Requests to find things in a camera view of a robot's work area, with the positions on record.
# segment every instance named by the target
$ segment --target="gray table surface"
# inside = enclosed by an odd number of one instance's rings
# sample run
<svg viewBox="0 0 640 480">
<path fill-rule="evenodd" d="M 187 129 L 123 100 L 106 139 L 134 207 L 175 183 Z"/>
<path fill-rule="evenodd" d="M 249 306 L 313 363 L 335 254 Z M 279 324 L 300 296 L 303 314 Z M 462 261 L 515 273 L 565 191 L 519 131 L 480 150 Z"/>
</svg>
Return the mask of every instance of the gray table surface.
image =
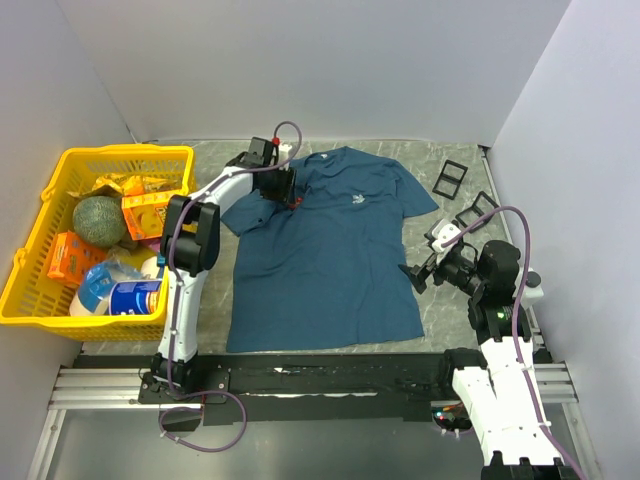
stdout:
<svg viewBox="0 0 640 480">
<path fill-rule="evenodd" d="M 246 150 L 245 141 L 193 141 L 196 153 L 196 179 L 202 187 L 219 175 L 224 165 L 239 152 Z M 453 219 L 468 207 L 480 190 L 492 194 L 491 182 L 485 169 L 482 151 L 477 145 L 440 144 L 425 141 L 310 141 L 304 142 L 298 157 L 350 146 L 368 153 L 394 158 L 404 165 L 429 191 L 446 159 L 466 165 L 469 170 L 455 200 L 432 194 L 440 209 L 405 220 L 403 243 L 410 265 L 420 264 L 429 255 L 424 232 L 441 218 Z M 491 239 L 506 240 L 506 232 L 499 218 L 485 228 L 468 235 L 467 241 L 481 248 Z M 220 257 L 204 286 L 198 318 L 198 348 L 200 353 L 224 353 L 231 325 L 233 298 L 233 267 L 238 239 L 222 227 Z M 475 334 L 467 320 L 467 297 L 450 285 L 428 288 L 416 295 L 422 316 L 425 336 L 403 342 L 352 345 L 314 353 L 373 353 L 373 352 L 440 352 L 453 347 L 477 347 Z M 93 342 L 85 343 L 87 354 L 153 354 L 158 342 Z"/>
</svg>

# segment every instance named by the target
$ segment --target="blue t-shirt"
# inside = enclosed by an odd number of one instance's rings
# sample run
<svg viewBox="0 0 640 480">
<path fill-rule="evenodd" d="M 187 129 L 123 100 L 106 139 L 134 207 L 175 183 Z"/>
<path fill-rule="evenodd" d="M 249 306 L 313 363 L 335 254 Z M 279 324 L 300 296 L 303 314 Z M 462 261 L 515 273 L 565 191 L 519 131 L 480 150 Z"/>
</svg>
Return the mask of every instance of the blue t-shirt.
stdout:
<svg viewBox="0 0 640 480">
<path fill-rule="evenodd" d="M 228 352 L 312 350 L 424 335 L 404 217 L 438 206 L 397 161 L 343 147 L 294 160 L 290 210 L 253 192 L 222 217 L 240 236 Z"/>
</svg>

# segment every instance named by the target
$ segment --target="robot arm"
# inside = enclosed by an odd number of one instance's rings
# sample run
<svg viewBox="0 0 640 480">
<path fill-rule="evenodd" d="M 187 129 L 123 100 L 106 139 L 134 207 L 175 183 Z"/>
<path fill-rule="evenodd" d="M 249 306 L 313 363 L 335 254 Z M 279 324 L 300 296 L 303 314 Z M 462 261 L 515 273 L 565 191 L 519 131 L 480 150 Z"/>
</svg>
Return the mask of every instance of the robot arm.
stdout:
<svg viewBox="0 0 640 480">
<path fill-rule="evenodd" d="M 462 255 L 466 246 L 462 240 L 444 246 L 459 233 L 457 225 L 438 222 L 425 234 L 433 250 L 427 261 L 400 268 L 420 293 L 427 288 L 427 278 L 433 276 L 435 285 L 446 280 L 470 297 L 469 322 L 476 331 L 480 352 L 445 352 L 448 368 L 441 381 L 462 400 L 471 420 L 484 456 L 482 478 L 485 474 L 486 478 L 520 478 L 511 476 L 516 474 L 514 469 L 523 475 L 531 475 L 524 470 L 549 475 L 540 478 L 578 478 L 563 466 L 562 455 L 540 428 L 537 413 L 543 425 L 548 425 L 538 386 L 534 380 L 530 388 L 523 374 L 527 370 L 532 378 L 535 375 L 531 329 L 522 306 L 516 340 L 524 363 L 517 358 L 512 319 L 516 283 L 522 278 L 520 251 L 507 242 L 492 240 L 480 257 L 476 252 L 471 261 Z M 530 272 L 522 298 L 530 305 L 541 296 L 539 276 Z M 560 471 L 562 476 L 553 476 Z"/>
<path fill-rule="evenodd" d="M 156 380 L 167 381 L 171 364 L 171 383 L 181 392 L 188 393 L 193 387 L 200 297 L 207 274 L 220 252 L 220 217 L 256 189 L 270 200 L 285 203 L 290 200 L 295 171 L 264 169 L 274 156 L 277 158 L 277 152 L 278 146 L 273 142 L 254 137 L 249 151 L 231 160 L 204 189 L 188 197 L 175 195 L 169 202 L 160 253 L 168 260 L 174 244 L 173 263 L 177 272 L 169 270 L 168 273 L 167 319 L 151 372 Z M 254 173 L 240 173 L 247 169 Z M 182 225 L 191 228 L 183 230 Z"/>
</svg>

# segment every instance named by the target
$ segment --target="plastic basket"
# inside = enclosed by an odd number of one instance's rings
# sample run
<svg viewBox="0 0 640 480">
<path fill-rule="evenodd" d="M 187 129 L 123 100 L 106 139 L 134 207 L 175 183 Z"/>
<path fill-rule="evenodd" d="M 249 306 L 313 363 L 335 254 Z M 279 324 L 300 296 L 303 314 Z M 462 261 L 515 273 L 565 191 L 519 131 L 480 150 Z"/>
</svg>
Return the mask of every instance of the plastic basket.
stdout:
<svg viewBox="0 0 640 480">
<path fill-rule="evenodd" d="M 181 182 L 181 193 L 195 188 L 194 153 L 186 146 L 110 145 L 72 148 L 64 152 L 49 186 L 27 244 L 13 259 L 0 298 L 0 324 L 37 327 L 82 341 L 156 340 L 162 336 L 167 309 L 163 282 L 157 310 L 151 315 L 70 317 L 75 293 L 47 277 L 57 233 L 71 230 L 76 201 L 68 191 L 87 191 L 106 173 L 145 174 Z M 134 258 L 139 264 L 144 258 Z"/>
</svg>

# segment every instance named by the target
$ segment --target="melon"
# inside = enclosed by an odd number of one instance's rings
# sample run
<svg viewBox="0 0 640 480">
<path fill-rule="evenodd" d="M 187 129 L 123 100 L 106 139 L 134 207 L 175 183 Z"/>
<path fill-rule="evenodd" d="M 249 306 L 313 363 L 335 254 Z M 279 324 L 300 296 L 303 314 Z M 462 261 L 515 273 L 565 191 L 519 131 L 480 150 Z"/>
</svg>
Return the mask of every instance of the melon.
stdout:
<svg viewBox="0 0 640 480">
<path fill-rule="evenodd" d="M 81 200 L 73 210 L 73 229 L 88 244 L 111 248 L 127 232 L 120 200 L 104 196 Z"/>
</svg>

